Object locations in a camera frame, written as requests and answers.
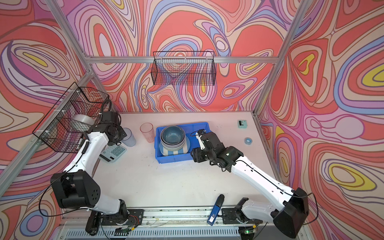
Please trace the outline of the grey plastic cup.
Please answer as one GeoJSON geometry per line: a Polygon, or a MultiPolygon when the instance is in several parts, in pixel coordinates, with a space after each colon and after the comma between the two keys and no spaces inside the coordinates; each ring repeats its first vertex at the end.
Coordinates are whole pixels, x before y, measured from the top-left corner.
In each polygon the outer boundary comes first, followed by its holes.
{"type": "Polygon", "coordinates": [[[127,147],[134,147],[136,145],[136,139],[129,128],[123,128],[126,133],[126,136],[122,139],[122,143],[127,147]]]}

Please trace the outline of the pink plastic cup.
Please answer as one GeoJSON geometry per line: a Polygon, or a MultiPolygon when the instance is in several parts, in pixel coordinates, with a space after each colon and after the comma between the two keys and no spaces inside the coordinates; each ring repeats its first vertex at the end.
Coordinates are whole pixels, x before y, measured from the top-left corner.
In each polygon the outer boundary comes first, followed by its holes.
{"type": "Polygon", "coordinates": [[[155,141],[155,131],[154,126],[151,123],[143,123],[140,126],[140,131],[147,140],[148,143],[153,143],[155,141]]]}

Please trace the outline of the light green bowl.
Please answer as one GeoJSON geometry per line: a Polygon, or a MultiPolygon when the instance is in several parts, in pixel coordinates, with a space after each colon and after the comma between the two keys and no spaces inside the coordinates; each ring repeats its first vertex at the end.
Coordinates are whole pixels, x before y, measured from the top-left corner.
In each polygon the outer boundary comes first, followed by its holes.
{"type": "Polygon", "coordinates": [[[171,151],[171,152],[177,152],[177,151],[179,151],[179,150],[181,150],[187,146],[187,142],[184,142],[184,143],[178,144],[178,145],[174,145],[174,146],[167,145],[163,142],[160,142],[160,144],[163,146],[164,150],[171,151]]]}

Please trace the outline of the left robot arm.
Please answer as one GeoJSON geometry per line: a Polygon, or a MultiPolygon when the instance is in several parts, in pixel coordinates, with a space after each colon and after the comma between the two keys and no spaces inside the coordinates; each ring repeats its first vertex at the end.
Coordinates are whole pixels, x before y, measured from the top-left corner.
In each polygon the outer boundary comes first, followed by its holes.
{"type": "Polygon", "coordinates": [[[51,177],[51,187],[60,208],[86,208],[103,215],[128,217],[125,202],[106,195],[93,179],[102,151],[117,145],[126,136],[120,114],[112,111],[100,113],[100,121],[84,131],[81,147],[73,161],[62,173],[51,177]]]}

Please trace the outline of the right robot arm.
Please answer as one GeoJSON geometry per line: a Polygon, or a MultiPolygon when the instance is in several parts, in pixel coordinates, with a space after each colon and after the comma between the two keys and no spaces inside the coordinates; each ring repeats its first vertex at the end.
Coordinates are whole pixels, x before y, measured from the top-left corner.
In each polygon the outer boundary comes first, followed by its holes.
{"type": "Polygon", "coordinates": [[[268,204],[262,204],[243,198],[235,207],[238,222],[261,220],[273,223],[291,239],[298,236],[309,215],[307,192],[301,188],[294,190],[275,180],[237,148],[225,147],[213,132],[201,129],[191,136],[199,142],[199,147],[191,152],[194,162],[208,161],[211,166],[218,166],[223,172],[242,178],[269,201],[268,204]]]}

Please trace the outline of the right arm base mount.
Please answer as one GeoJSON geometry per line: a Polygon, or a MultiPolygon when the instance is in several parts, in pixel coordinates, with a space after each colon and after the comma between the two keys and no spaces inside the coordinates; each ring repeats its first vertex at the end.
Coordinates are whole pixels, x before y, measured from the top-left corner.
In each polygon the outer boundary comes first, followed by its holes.
{"type": "Polygon", "coordinates": [[[222,208],[222,214],[219,217],[223,219],[223,223],[225,225],[254,224],[256,226],[262,224],[262,220],[251,219],[244,214],[242,208],[248,200],[249,198],[242,198],[234,208],[222,208]]]}

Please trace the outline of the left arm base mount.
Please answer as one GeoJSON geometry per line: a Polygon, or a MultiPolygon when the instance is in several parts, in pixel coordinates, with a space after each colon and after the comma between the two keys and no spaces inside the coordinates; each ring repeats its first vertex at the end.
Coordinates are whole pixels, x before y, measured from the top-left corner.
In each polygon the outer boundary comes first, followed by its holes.
{"type": "Polygon", "coordinates": [[[102,226],[128,226],[137,227],[142,224],[144,209],[128,209],[126,216],[115,214],[102,217],[102,226]]]}

